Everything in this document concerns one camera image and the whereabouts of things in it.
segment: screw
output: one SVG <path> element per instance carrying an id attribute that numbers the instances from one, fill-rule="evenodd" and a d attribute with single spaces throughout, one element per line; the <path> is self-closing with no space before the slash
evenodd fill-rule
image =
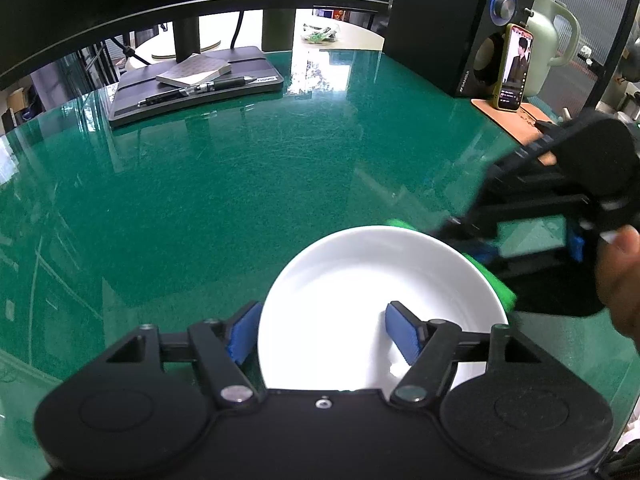
<path id="1" fill-rule="evenodd" d="M 407 386 L 400 386 L 400 388 L 396 389 L 396 396 L 406 402 L 420 402 L 427 396 L 427 390 L 421 386 L 408 384 Z"/>
<path id="2" fill-rule="evenodd" d="M 222 388 L 220 395 L 223 399 L 228 400 L 229 402 L 241 404 L 242 402 L 251 399 L 251 397 L 254 396 L 254 393 L 251 391 L 251 388 L 247 388 L 242 384 L 233 384 L 232 386 Z"/>
<path id="3" fill-rule="evenodd" d="M 316 400 L 316 408 L 320 408 L 321 410 L 328 410 L 333 405 L 334 404 L 326 397 Z"/>

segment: human hand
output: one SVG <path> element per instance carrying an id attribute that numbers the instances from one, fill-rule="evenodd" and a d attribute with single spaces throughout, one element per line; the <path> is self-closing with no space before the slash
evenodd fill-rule
<path id="1" fill-rule="evenodd" d="M 600 247 L 596 289 L 613 326 L 640 349 L 640 234 L 633 227 L 621 228 L 612 243 Z"/>

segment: blue gripper pad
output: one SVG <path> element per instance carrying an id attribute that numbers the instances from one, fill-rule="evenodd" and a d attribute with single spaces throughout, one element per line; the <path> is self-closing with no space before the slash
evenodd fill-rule
<path id="1" fill-rule="evenodd" d="M 396 343 L 404 360 L 413 366 L 418 355 L 422 352 L 417 327 L 389 303 L 385 310 L 385 328 L 388 336 Z"/>
<path id="2" fill-rule="evenodd" d="M 259 301 L 253 305 L 249 304 L 244 312 L 241 310 L 232 320 L 227 321 L 226 352 L 238 365 L 244 363 L 258 341 L 258 324 L 262 307 Z"/>
<path id="3" fill-rule="evenodd" d="M 476 262 L 480 262 L 483 265 L 491 263 L 491 260 L 500 256 L 500 251 L 497 247 L 491 244 L 482 244 L 472 251 L 467 251 Z"/>
<path id="4" fill-rule="evenodd" d="M 584 259 L 584 238 L 578 236 L 576 233 L 567 228 L 566 246 L 571 257 L 576 262 L 581 264 Z"/>

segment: speaker knob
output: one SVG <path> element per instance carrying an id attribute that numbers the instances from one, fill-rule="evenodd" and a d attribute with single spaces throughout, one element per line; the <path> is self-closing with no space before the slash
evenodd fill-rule
<path id="1" fill-rule="evenodd" d="M 514 0 L 495 0 L 494 12 L 504 20 L 510 20 L 516 10 Z"/>

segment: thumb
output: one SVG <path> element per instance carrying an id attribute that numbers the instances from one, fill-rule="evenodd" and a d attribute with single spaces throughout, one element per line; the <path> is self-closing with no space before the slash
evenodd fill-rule
<path id="1" fill-rule="evenodd" d="M 600 247 L 596 264 L 596 286 L 602 303 L 607 304 L 620 279 L 638 261 L 640 234 L 630 225 L 620 228 L 612 243 Z"/>

